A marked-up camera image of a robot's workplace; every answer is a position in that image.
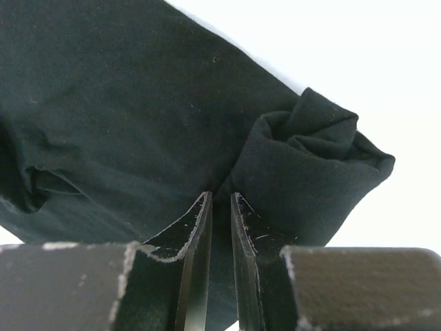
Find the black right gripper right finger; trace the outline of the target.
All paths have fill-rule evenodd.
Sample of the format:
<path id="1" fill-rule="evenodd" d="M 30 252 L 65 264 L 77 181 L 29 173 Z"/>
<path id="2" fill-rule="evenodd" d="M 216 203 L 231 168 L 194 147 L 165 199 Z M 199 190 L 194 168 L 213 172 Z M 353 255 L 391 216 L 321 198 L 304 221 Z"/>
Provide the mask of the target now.
<path id="1" fill-rule="evenodd" d="M 231 197 L 241 330 L 439 330 L 440 256 L 294 245 Z"/>

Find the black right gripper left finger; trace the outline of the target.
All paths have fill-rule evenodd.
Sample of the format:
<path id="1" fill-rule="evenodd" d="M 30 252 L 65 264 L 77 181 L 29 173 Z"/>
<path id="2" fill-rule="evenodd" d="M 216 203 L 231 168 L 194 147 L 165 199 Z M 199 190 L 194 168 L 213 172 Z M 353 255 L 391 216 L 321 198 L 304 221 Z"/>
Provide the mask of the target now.
<path id="1" fill-rule="evenodd" d="M 204 330 L 212 196 L 145 243 L 1 246 L 2 330 Z"/>

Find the black t-shirt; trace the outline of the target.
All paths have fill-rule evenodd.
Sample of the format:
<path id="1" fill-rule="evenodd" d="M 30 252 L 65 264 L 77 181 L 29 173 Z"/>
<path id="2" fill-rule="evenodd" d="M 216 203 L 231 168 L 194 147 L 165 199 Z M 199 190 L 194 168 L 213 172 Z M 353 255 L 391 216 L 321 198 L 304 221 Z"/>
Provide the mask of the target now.
<path id="1" fill-rule="evenodd" d="M 1 226 L 145 241 L 210 191 L 208 330 L 237 318 L 232 194 L 327 244 L 395 163 L 357 122 L 164 1 L 1 2 Z"/>

